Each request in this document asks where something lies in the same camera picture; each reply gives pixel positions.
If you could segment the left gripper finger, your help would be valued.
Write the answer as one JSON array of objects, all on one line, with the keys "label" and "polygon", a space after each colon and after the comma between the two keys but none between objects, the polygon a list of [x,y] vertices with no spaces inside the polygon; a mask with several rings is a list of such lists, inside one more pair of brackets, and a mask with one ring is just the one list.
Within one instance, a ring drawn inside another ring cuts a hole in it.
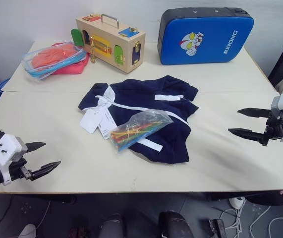
[{"label": "left gripper finger", "polygon": [[45,142],[31,142],[31,143],[27,143],[27,153],[29,152],[33,152],[43,146],[45,146],[46,143]]},{"label": "left gripper finger", "polygon": [[39,179],[47,174],[49,174],[52,170],[54,170],[59,164],[61,163],[61,161],[57,161],[57,162],[52,162],[52,163],[48,163],[44,166],[41,166],[40,169],[32,172],[32,176],[30,178],[31,181],[34,181],[36,179]]}]

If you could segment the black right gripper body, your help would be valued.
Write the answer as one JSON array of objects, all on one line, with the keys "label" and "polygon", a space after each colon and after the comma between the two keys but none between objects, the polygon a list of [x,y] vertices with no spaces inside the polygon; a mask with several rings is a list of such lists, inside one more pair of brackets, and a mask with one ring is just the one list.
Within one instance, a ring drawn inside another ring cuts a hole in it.
[{"label": "black right gripper body", "polygon": [[277,115],[270,112],[266,121],[266,128],[262,145],[267,146],[270,139],[281,139],[283,134],[283,111],[279,111]]}]

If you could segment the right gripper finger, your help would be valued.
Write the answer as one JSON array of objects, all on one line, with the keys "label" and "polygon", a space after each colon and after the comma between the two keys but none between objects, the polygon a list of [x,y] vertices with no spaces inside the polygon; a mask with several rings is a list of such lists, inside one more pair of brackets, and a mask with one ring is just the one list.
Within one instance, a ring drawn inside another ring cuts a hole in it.
[{"label": "right gripper finger", "polygon": [[271,110],[259,108],[245,108],[240,109],[237,112],[245,116],[254,118],[268,118],[271,114]]},{"label": "right gripper finger", "polygon": [[244,128],[229,128],[229,132],[232,134],[241,137],[243,139],[248,139],[252,141],[259,142],[262,145],[267,145],[268,142],[265,140],[265,135],[257,132],[253,132],[252,130],[249,129],[244,129]]}]

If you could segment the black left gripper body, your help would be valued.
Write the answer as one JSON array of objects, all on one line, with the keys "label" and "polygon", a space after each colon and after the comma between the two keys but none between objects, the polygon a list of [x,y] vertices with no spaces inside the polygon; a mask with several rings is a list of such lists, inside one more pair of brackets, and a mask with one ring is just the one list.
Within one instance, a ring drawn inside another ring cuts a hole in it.
[{"label": "black left gripper body", "polygon": [[31,179],[32,172],[28,170],[25,165],[27,161],[22,157],[16,162],[12,162],[9,165],[9,174],[11,181],[15,181],[17,179]]}]

